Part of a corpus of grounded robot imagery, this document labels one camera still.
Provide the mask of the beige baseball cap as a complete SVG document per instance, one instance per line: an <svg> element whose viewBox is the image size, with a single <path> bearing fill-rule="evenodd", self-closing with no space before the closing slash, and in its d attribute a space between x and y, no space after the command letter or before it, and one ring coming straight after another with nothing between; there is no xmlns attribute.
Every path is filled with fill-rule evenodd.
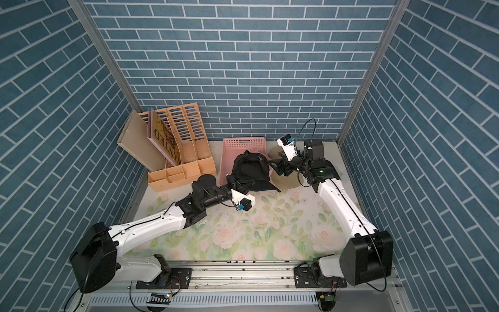
<svg viewBox="0 0 499 312"><path fill-rule="evenodd" d="M279 156L279 153L282 152L283 149L279 146L274 147L272 150L270 150L268 156L271 158L271 160L274 159L280 159L281 157ZM279 188L281 191L286 191L292 188L300 187L300 182L298 180L298 173L297 172L292 172L292 174L288 176L284 175L278 175L275 170L272 170L272 173L270 175L270 179L272 183Z"/></svg>

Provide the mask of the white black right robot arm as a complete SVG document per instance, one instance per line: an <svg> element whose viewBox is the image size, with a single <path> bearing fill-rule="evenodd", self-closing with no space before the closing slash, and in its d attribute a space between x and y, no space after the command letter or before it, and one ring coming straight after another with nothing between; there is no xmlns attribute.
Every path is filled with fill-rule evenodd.
<svg viewBox="0 0 499 312"><path fill-rule="evenodd" d="M346 241L340 256L324 256L314 261L320 278L343 278L352 286L386 279L391 275L393 239L388 231L379 231L357 208L346 193L333 164L324 158L320 140L305 141L299 152L290 135L277 140L282 148L279 159L270 161L277 175L297 172L325 201L339 222Z"/></svg>

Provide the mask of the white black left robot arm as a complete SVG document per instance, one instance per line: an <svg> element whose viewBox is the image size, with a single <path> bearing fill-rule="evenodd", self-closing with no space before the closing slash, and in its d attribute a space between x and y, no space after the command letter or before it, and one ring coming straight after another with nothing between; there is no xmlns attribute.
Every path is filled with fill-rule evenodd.
<svg viewBox="0 0 499 312"><path fill-rule="evenodd" d="M134 222L106 226L98 222L88 228L70 256L80 292L93 293L112 281L152 282L169 269L161 255L133 260L125 254L137 246L172 231L188 228L207 215L207 209L225 202L237 211L249 211L255 204L249 194L255 181L236 180L218 186L210 174L192 183L192 192L169 208Z"/></svg>

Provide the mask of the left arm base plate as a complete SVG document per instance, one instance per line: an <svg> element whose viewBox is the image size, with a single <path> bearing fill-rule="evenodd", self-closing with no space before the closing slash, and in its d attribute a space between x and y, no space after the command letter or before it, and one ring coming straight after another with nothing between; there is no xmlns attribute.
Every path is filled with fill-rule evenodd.
<svg viewBox="0 0 499 312"><path fill-rule="evenodd" d="M191 268L172 268L162 271L151 282L138 281L136 289L188 289L191 282Z"/></svg>

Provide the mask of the black baseball cap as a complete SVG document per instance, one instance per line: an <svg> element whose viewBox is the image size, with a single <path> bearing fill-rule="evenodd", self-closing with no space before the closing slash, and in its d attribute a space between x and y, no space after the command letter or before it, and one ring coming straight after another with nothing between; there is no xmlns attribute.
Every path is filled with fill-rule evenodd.
<svg viewBox="0 0 499 312"><path fill-rule="evenodd" d="M270 166L267 158L260 153L251 153L245 151L239 155L233 164L231 175L237 179L249 179L249 182L254 182L250 186L250 191L277 191L281 192L275 185L270 183Z"/></svg>

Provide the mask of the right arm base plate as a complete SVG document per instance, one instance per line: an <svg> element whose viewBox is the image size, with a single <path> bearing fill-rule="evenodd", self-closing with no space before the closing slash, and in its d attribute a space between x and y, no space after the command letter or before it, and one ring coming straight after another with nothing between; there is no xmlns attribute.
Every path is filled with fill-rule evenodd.
<svg viewBox="0 0 499 312"><path fill-rule="evenodd" d="M294 268L294 282L297 289L305 288L347 288L347 282L344 278L323 277L320 278L310 268L300 266Z"/></svg>

